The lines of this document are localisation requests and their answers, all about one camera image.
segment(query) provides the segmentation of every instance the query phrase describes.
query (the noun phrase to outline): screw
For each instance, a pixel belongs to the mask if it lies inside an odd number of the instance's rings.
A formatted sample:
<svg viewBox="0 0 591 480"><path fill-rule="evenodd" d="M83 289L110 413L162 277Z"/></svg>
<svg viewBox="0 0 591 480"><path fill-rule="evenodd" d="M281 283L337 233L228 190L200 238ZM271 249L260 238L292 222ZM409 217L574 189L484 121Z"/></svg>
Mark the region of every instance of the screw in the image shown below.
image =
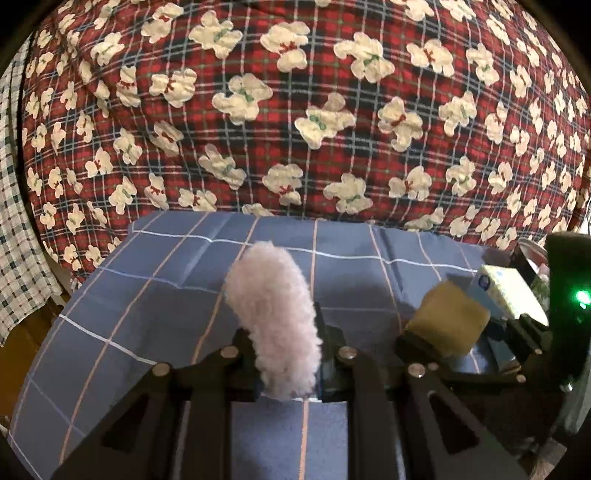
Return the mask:
<svg viewBox="0 0 591 480"><path fill-rule="evenodd" d="M352 360L357 356L357 350L352 346L342 346L339 348L339 357L343 360Z"/></svg>
<svg viewBox="0 0 591 480"><path fill-rule="evenodd" d="M170 373L170 365L156 364L152 367L152 373L155 377L164 377Z"/></svg>
<svg viewBox="0 0 591 480"><path fill-rule="evenodd" d="M426 373L424 365L421 364L410 364L407 371L415 378L421 378Z"/></svg>
<svg viewBox="0 0 591 480"><path fill-rule="evenodd" d="M220 354L224 358L236 358L238 356L238 348L233 345L228 345L222 348Z"/></svg>

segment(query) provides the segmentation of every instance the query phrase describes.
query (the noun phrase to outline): blue tablecloth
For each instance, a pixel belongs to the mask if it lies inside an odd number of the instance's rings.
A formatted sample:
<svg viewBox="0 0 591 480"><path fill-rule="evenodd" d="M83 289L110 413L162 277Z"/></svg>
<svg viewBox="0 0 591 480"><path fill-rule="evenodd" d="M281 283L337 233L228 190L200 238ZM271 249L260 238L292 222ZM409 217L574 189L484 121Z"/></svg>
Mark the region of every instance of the blue tablecloth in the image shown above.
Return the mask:
<svg viewBox="0 0 591 480"><path fill-rule="evenodd" d="M461 286L498 252L430 233L364 223L167 212L136 221L127 240L76 292L28 374L9 441L49 479L151 365L189 365L228 344L238 320L223 300L230 265L248 245L287 248L325 321L380 363L423 295L441 279ZM481 371L473 352L458 368ZM346 478L344 404L235 404L237 480Z"/></svg>

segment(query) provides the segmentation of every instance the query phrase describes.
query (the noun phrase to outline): white checkered fabric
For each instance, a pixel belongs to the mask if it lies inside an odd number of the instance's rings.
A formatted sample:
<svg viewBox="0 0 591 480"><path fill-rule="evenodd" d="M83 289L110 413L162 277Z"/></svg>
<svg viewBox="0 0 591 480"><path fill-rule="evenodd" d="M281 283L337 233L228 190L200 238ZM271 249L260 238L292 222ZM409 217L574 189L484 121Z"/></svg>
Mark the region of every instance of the white checkered fabric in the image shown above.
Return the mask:
<svg viewBox="0 0 591 480"><path fill-rule="evenodd" d="M61 293L31 227L17 182L18 93L29 43L27 39L0 79L0 345L51 294Z"/></svg>

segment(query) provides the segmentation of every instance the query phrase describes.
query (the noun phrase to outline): red plaid blanket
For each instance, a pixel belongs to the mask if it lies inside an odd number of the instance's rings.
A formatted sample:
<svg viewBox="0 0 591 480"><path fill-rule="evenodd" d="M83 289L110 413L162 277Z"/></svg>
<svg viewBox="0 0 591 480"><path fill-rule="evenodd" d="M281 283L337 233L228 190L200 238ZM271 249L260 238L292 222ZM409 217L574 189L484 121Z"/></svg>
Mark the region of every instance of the red plaid blanket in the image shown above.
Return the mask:
<svg viewBox="0 0 591 480"><path fill-rule="evenodd" d="M81 280L154 209L507 249L588 198L587 94L510 0L70 0L33 42L22 115L44 245Z"/></svg>

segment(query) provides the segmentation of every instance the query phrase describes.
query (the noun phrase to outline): green led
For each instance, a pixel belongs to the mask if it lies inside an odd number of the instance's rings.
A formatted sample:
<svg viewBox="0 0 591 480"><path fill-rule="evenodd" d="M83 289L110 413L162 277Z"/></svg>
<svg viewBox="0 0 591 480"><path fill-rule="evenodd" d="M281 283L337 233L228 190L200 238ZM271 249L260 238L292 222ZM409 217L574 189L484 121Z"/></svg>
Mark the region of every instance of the green led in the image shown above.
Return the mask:
<svg viewBox="0 0 591 480"><path fill-rule="evenodd" d="M589 294L589 292L587 290L579 290L575 294L575 298L577 299L577 301L579 302L581 307L583 307L583 305L585 305L585 306L591 305L591 294Z"/></svg>

